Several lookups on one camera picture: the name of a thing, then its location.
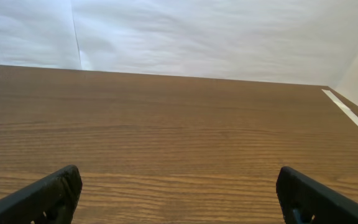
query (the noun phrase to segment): brown wooden surface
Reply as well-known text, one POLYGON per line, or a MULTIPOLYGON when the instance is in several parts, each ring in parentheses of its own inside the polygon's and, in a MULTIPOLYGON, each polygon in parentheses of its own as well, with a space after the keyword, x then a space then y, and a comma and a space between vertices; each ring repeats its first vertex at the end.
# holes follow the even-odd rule
POLYGON ((73 223, 283 223, 292 166, 358 202, 358 127, 322 88, 0 66, 0 198, 75 164, 73 223))

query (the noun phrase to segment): black plastic part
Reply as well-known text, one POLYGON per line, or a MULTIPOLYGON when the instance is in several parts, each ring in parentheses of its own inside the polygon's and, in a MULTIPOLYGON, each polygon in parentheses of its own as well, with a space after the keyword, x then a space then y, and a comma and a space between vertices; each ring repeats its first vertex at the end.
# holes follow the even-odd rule
POLYGON ((291 167, 282 167, 276 191, 286 224, 358 223, 358 203, 291 167))
POLYGON ((69 224, 82 181, 74 165, 0 199, 0 224, 69 224))

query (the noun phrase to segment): tabletop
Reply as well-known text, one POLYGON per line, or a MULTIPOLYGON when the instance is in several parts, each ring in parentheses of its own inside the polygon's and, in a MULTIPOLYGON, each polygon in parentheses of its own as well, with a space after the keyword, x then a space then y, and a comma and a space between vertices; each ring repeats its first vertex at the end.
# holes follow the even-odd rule
POLYGON ((321 89, 0 65, 0 198, 74 164, 73 223, 283 223, 291 166, 358 202, 358 127, 321 89))

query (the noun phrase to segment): crease in backdrop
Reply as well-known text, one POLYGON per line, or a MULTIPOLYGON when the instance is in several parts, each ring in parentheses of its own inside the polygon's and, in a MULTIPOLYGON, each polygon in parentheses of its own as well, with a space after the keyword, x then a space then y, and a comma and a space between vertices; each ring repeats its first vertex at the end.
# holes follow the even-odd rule
POLYGON ((0 64, 81 69, 70 0, 0 0, 0 64))
POLYGON ((335 85, 354 0, 72 0, 84 70, 335 85))

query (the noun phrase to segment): white tape strip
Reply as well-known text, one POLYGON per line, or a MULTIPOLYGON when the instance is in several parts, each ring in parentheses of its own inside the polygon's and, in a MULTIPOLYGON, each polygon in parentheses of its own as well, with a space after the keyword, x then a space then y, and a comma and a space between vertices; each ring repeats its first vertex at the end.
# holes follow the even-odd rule
POLYGON ((348 108, 340 99, 338 99, 331 91, 329 90, 322 90, 327 94, 332 101, 338 105, 338 107, 345 112, 345 114, 358 126, 358 116, 356 116, 350 108, 348 108))

